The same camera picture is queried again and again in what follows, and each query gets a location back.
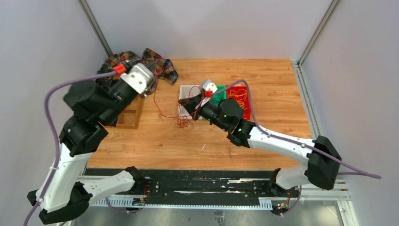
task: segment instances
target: wooden table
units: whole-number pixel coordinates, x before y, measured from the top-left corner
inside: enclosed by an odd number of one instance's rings
[[[259,123],[271,130],[311,138],[311,132],[289,60],[174,59],[179,78],[174,85],[160,80],[156,102],[164,115],[176,116],[180,85],[211,79],[228,85],[245,79],[251,89]],[[234,146],[226,132],[207,121],[194,121],[191,131],[175,127],[147,97],[138,129],[109,128],[109,135],[88,167],[156,169],[273,170],[298,163],[266,150]]]

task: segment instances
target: red tray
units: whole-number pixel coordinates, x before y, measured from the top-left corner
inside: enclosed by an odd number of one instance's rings
[[[251,118],[251,107],[249,105],[249,97],[246,86],[233,86],[226,90],[227,98],[233,98],[237,101],[242,109],[244,109],[243,119]]]

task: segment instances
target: red wire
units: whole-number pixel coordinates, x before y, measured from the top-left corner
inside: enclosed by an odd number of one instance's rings
[[[145,186],[143,188],[144,188],[144,194],[143,194],[143,198],[144,198],[145,194],[147,193],[147,190],[145,189]]]
[[[179,113],[178,113],[177,116],[166,116],[166,115],[164,115],[164,114],[162,113],[160,107],[158,106],[157,102],[155,101],[155,96],[156,96],[157,86],[158,86],[158,80],[159,80],[158,78],[156,78],[156,80],[155,80],[154,104],[155,104],[156,107],[158,108],[160,114],[161,114],[163,117],[165,117],[165,118],[170,118],[170,119],[177,118],[176,127],[181,128],[181,129],[183,129],[184,131],[190,131],[190,130],[192,130],[192,128],[194,127],[194,124],[192,123],[192,121],[191,121],[190,119],[188,119],[188,115],[186,115],[186,116],[180,116],[180,108],[178,108],[178,109],[179,109]],[[194,88],[194,87],[197,87],[197,88],[201,91],[201,96],[202,96],[202,97],[201,97],[201,101],[200,101],[200,103],[201,103],[202,100],[205,98],[205,96],[204,96],[203,90],[201,90],[198,86],[193,86],[193,87],[191,87],[191,89],[190,89],[190,91],[189,91],[189,94],[188,94],[188,97],[187,97],[187,98],[190,98],[191,90],[192,90],[192,88]],[[191,113],[190,116],[193,117],[197,111],[198,111],[198,110],[196,110],[196,111],[194,111],[193,113]]]
[[[289,208],[289,200],[291,199],[291,191],[288,190],[287,209]]]
[[[147,198],[148,198],[148,197],[150,197],[150,194],[151,194],[151,186],[146,185],[146,186],[144,186],[144,187],[149,187],[149,188],[150,188],[150,189],[148,190],[148,195],[147,195]]]

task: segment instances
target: gray wall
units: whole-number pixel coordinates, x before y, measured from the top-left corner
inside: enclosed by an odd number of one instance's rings
[[[362,226],[399,222],[398,9],[343,0],[304,66],[324,134],[346,162],[383,177],[345,178]]]
[[[88,0],[114,52],[298,59],[331,0]]]
[[[29,191],[43,183],[54,141],[43,98],[54,85],[96,73],[106,56],[76,0],[0,2],[0,224],[20,226]],[[71,111],[51,101],[57,131]],[[42,225],[34,214],[30,226]]]

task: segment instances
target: checkered towel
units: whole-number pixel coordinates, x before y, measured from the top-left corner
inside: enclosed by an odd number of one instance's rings
[[[131,51],[114,54],[106,59],[104,64],[98,70],[97,74],[111,72],[112,68],[118,64],[122,64],[126,68],[132,68],[137,63],[148,64],[151,62],[155,62],[155,67],[152,70],[152,73],[155,77],[164,79],[172,85],[177,81],[178,75],[173,67],[172,61],[162,58],[158,53],[149,48],[145,49],[141,59],[138,55]],[[97,79],[96,82],[104,90],[108,90],[112,86],[112,80],[113,78]],[[155,84],[152,84],[148,90],[148,94],[151,94],[154,91]]]

